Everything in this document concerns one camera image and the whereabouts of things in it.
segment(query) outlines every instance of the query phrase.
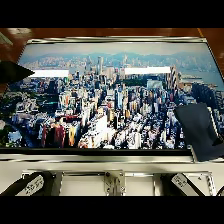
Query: water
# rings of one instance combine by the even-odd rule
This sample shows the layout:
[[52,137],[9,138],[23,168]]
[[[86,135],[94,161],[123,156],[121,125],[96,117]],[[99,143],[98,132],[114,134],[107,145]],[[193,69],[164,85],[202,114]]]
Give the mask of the water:
[[199,72],[199,71],[191,71],[191,70],[184,70],[180,69],[178,70],[182,73],[182,75],[194,75],[202,78],[201,80],[205,84],[215,84],[218,87],[216,87],[216,90],[224,91],[224,82],[221,77],[221,74],[219,72]]

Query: brown wooden surface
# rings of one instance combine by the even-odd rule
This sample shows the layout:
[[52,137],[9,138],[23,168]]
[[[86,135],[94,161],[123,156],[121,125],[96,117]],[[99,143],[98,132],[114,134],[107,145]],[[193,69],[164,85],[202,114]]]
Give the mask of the brown wooden surface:
[[206,37],[224,74],[224,28],[0,28],[13,46],[0,43],[0,60],[16,62],[27,40],[76,36],[193,36]]

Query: screen bezel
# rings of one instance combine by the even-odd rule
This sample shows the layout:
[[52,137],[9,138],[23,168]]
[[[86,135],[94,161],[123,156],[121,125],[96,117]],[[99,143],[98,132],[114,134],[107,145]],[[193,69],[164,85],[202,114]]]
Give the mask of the screen bezel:
[[[110,42],[167,42],[167,43],[205,43],[215,61],[218,71],[224,82],[223,75],[218,66],[218,63],[212,53],[206,38],[198,37],[123,37],[123,36],[108,36],[108,37],[67,37],[67,38],[46,38],[46,39],[31,39],[28,40],[17,61],[19,62],[25,48],[30,44],[57,44],[57,43],[110,43]],[[74,156],[192,156],[191,150],[180,149],[153,149],[153,150],[105,150],[105,149],[58,149],[58,148],[0,148],[0,154],[22,154],[22,155],[74,155]]]

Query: cityscape image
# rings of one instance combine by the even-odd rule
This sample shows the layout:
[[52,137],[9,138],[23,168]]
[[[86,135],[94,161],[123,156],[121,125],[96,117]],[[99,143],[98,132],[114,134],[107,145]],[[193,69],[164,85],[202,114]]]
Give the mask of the cityscape image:
[[224,135],[224,84],[206,43],[29,44],[19,65],[40,76],[1,99],[0,147],[184,150],[173,111],[195,103]]

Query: sky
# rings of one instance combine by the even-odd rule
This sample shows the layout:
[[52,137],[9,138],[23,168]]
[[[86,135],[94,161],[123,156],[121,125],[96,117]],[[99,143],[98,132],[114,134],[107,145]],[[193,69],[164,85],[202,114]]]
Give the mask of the sky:
[[23,56],[41,56],[51,53],[137,53],[141,55],[170,55],[179,52],[209,53],[206,43],[57,43],[27,45]]

